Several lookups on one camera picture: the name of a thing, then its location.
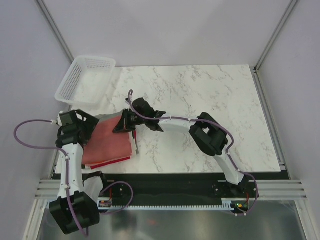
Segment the dusty pink t-shirt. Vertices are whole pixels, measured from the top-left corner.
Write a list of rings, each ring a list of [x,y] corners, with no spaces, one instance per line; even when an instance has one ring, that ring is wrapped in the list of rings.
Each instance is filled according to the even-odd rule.
[[[133,147],[130,134],[128,132],[113,133],[120,119],[120,115],[110,115],[108,119],[99,121],[91,139],[84,147],[83,165],[96,169],[132,158]]]

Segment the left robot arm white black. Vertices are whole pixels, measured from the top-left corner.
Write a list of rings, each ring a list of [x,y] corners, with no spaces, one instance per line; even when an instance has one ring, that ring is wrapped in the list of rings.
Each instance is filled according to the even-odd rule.
[[[100,172],[86,180],[82,174],[84,147],[99,121],[80,109],[58,115],[60,128],[55,145],[61,151],[60,187],[57,199],[49,204],[49,211],[66,235],[81,231],[87,236],[88,228],[100,221],[98,196],[104,197],[110,191]]]

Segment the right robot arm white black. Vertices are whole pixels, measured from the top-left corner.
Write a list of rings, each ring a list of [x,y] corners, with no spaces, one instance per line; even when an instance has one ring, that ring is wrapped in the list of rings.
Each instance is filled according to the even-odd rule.
[[[240,197],[247,191],[248,177],[230,160],[228,132],[210,114],[202,112],[196,118],[173,116],[153,109],[142,97],[134,101],[127,97],[125,101],[130,108],[122,111],[114,134],[134,132],[140,125],[154,132],[189,134],[200,151],[218,163],[233,196]]]

